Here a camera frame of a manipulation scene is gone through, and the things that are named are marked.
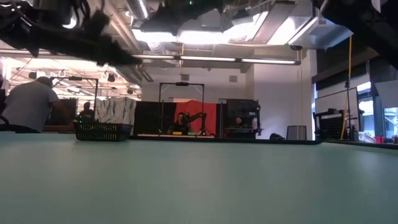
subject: gray shirt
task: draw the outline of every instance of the gray shirt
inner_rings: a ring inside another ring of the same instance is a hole
[[[10,124],[42,132],[51,112],[51,104],[58,100],[57,94],[44,84],[36,81],[21,84],[11,90],[2,115]]]

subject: light green table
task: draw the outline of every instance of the light green table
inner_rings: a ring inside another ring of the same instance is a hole
[[[398,223],[398,153],[0,134],[1,224]]]

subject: basket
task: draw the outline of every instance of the basket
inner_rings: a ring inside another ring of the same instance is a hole
[[[75,123],[76,138],[81,141],[125,141],[131,129],[130,124]]]

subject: chair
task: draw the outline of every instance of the chair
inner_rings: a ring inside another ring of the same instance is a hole
[[[305,125],[288,126],[286,140],[307,140],[307,127]]]

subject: red backdrop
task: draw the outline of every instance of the red backdrop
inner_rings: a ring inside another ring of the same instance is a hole
[[[189,113],[193,116],[201,112],[201,102],[191,100],[186,103],[177,103],[177,108],[175,110],[174,121],[177,121],[178,113]],[[216,133],[216,122],[217,122],[217,104],[216,103],[205,103],[203,112],[207,114],[206,117],[206,134]],[[201,128],[201,119],[191,123],[192,131],[199,132]]]

